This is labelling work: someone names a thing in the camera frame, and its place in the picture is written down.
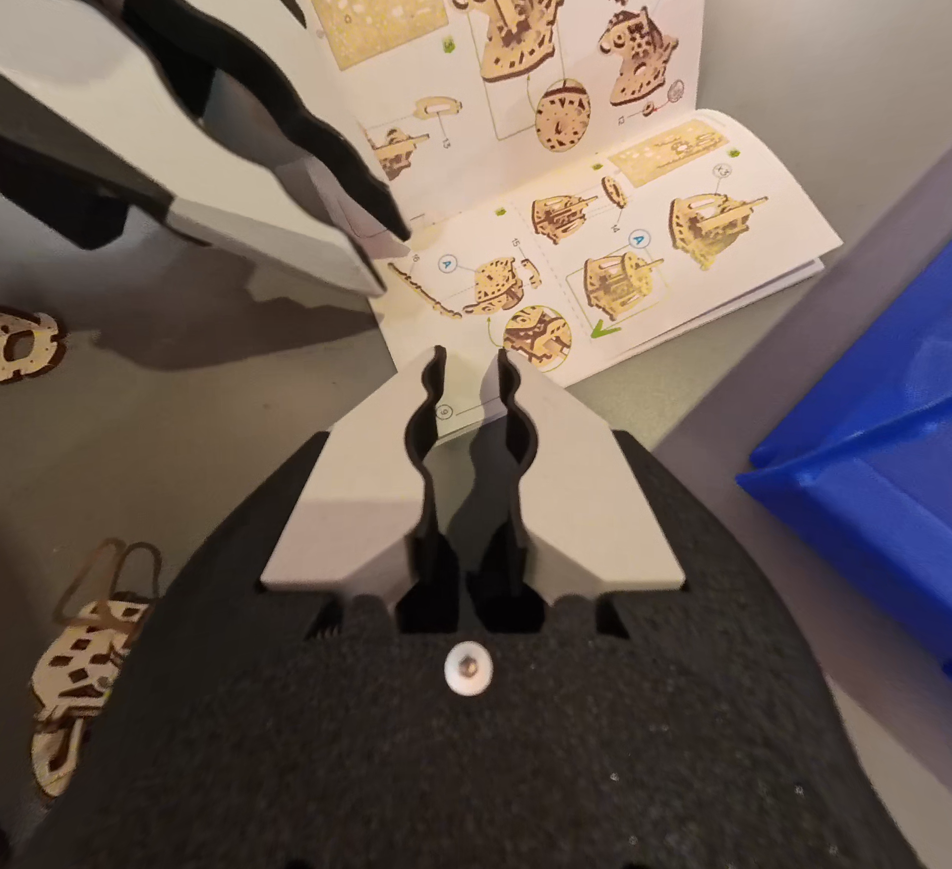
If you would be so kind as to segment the blue plastic bin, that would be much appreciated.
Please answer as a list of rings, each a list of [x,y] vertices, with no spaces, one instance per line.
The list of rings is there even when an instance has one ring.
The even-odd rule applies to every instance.
[[[946,247],[749,456],[738,485],[951,665]]]

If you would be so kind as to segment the small wooden model part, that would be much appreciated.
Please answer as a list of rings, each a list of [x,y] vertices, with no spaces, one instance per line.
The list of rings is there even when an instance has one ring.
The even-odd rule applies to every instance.
[[[65,329],[45,313],[1,308],[1,384],[50,372],[65,355]]]

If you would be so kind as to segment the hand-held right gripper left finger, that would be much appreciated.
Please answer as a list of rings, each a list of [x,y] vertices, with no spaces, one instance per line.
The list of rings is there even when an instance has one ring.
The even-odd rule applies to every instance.
[[[260,576],[264,590],[372,596],[405,632],[456,629],[459,566],[424,465],[445,371],[445,348],[426,348],[328,430]]]

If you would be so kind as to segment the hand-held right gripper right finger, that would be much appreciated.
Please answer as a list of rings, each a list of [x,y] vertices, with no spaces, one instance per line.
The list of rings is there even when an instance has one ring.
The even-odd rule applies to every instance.
[[[679,592],[686,576],[618,434],[524,355],[497,359],[506,448],[516,470],[507,513],[470,574],[491,632],[536,632],[565,598]]]

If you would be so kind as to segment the perforated wooden model assembly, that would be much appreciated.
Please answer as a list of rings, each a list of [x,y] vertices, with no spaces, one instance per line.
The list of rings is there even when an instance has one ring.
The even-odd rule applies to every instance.
[[[149,557],[149,590],[121,590],[125,565]],[[104,711],[130,650],[161,598],[161,551],[149,542],[108,538],[95,546],[54,603],[58,635],[34,665],[30,734],[34,783],[48,803],[74,776],[92,725]]]

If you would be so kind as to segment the paper instruction booklet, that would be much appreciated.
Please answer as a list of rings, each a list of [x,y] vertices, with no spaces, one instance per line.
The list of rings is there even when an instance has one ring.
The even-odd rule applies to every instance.
[[[747,127],[698,105],[706,0],[303,0],[413,233],[378,263],[395,367],[446,350],[442,439],[490,362],[562,387],[823,271],[841,246]]]

